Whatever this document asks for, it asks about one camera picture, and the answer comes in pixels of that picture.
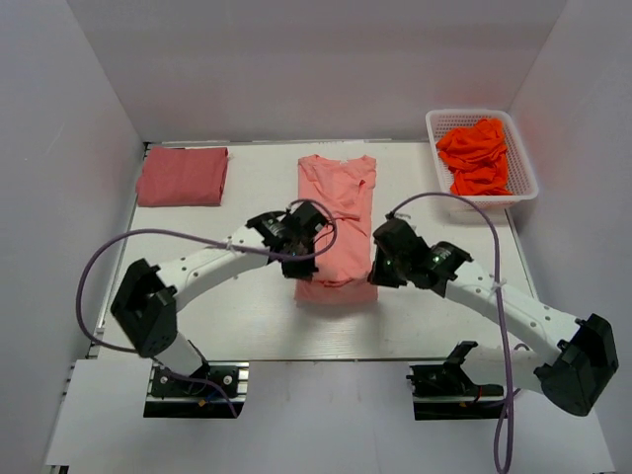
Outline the salmon pink t shirt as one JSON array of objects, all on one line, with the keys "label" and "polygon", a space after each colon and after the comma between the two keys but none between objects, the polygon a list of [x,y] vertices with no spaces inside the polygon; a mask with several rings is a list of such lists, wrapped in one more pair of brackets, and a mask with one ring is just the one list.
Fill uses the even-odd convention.
[{"label": "salmon pink t shirt", "polygon": [[298,160],[298,196],[314,199],[331,211],[338,235],[327,228],[315,249],[331,249],[316,258],[318,272],[299,280],[300,303],[346,305],[372,303],[377,287],[367,281],[371,271],[371,215],[376,184],[376,160],[369,156],[348,161],[311,155]]}]

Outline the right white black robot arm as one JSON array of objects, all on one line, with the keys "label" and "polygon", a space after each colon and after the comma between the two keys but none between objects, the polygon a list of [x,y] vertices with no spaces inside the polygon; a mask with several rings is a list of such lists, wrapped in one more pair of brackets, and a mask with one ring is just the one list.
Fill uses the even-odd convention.
[{"label": "right white black robot arm", "polygon": [[413,366],[409,378],[418,396],[473,396],[481,386],[502,385],[509,360],[514,388],[541,393],[574,416],[590,413],[618,369],[608,321],[596,314],[578,318],[497,283],[467,252],[448,242],[429,246],[415,233],[378,231],[373,237],[370,283],[430,290],[506,327],[529,348],[512,354],[461,342],[442,364]]}]

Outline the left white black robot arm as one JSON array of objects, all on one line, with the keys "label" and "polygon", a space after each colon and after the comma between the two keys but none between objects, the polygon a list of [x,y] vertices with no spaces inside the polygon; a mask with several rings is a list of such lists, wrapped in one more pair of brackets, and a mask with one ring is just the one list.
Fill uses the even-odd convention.
[{"label": "left white black robot arm", "polygon": [[208,382],[208,369],[194,345],[178,329],[178,313],[208,290],[238,275],[269,265],[269,253],[312,254],[327,218],[310,204],[292,213],[267,212],[249,219],[222,242],[188,256],[151,266],[140,259],[126,270],[111,306],[135,352],[175,372],[186,393]]}]

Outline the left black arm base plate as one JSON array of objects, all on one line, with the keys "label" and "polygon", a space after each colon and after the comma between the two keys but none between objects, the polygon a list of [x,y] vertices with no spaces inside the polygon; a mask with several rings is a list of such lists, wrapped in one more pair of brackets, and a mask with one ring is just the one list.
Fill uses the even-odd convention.
[{"label": "left black arm base plate", "polygon": [[194,374],[195,382],[170,376],[153,363],[143,417],[147,419],[221,420],[237,418],[244,407],[248,362],[214,362]]}]

